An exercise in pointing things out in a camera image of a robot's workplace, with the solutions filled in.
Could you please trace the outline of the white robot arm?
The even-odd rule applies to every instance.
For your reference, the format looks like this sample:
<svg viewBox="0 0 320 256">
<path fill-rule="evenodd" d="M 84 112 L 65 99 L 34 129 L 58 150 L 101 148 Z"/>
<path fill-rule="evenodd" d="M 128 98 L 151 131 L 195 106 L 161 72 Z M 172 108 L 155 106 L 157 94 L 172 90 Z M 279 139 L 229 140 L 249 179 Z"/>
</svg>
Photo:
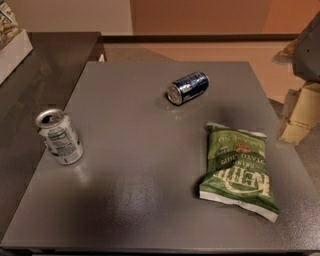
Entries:
<svg viewBox="0 0 320 256">
<path fill-rule="evenodd" d="M 294 75 L 304 81 L 287 92 L 278 132 L 280 140 L 299 144 L 320 122 L 320 12 L 276 58 L 290 59 Z"/>
</svg>

